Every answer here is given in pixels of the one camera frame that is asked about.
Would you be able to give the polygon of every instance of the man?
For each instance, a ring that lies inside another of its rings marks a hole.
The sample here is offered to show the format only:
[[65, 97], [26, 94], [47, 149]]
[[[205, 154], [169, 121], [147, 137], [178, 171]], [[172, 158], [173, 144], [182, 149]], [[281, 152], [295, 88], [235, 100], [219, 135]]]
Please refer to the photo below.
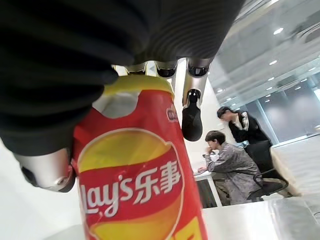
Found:
[[[205, 155], [207, 170], [225, 174], [225, 186], [232, 205], [248, 203], [250, 193], [260, 188], [253, 179], [255, 175], [260, 174], [255, 162], [245, 150], [227, 143], [222, 132], [208, 132], [205, 141], [209, 145]], [[215, 162], [210, 157], [214, 150], [219, 150], [219, 159]]]
[[231, 133], [237, 143], [248, 141], [250, 144], [256, 144], [261, 141], [271, 141], [261, 130], [258, 122], [246, 111], [237, 112], [227, 106], [222, 106], [217, 111], [219, 119], [228, 123]]

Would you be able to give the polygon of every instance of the yellow lid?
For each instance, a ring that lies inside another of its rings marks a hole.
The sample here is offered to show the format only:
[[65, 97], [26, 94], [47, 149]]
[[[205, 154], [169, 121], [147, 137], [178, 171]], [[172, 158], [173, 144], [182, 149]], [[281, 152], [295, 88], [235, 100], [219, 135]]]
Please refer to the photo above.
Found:
[[104, 95], [115, 95], [121, 92], [139, 92], [142, 90], [160, 90], [174, 97], [171, 85], [165, 79], [157, 76], [129, 74], [120, 76], [115, 83], [106, 85]]

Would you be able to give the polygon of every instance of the black chair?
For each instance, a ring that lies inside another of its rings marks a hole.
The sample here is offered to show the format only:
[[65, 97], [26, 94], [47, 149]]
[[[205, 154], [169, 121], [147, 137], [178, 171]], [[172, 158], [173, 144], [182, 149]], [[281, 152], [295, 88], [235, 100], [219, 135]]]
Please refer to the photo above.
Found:
[[[253, 180], [260, 189], [252, 192], [247, 198], [248, 200], [255, 202], [256, 199], [262, 196], [269, 196], [288, 187], [288, 181], [274, 168], [269, 141], [260, 141], [251, 144], [245, 148], [245, 151], [253, 159], [261, 172], [261, 174], [253, 176]], [[264, 179], [278, 179], [280, 182], [272, 182]]]

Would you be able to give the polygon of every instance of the desk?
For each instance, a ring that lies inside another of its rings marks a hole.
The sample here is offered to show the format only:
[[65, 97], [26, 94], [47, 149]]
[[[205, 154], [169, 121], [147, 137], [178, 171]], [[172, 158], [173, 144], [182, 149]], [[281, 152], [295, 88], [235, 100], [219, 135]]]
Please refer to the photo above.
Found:
[[320, 226], [302, 197], [203, 209], [209, 240], [318, 240]]
[[196, 175], [194, 176], [195, 181], [201, 181], [201, 180], [207, 180], [214, 198], [214, 201], [216, 203], [217, 207], [222, 207], [222, 203], [219, 197], [219, 194], [217, 192], [217, 188], [215, 185], [215, 182], [213, 181], [213, 177], [216, 175], [215, 172], [209, 172], [209, 171], [205, 171], [202, 174]]

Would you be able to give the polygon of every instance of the lay's chip can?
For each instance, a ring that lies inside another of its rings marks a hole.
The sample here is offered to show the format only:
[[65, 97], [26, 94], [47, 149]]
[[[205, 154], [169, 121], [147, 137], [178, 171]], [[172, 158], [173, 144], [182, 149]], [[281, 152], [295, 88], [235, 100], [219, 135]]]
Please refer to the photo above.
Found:
[[87, 240], [207, 240], [170, 85], [122, 76], [74, 133]]

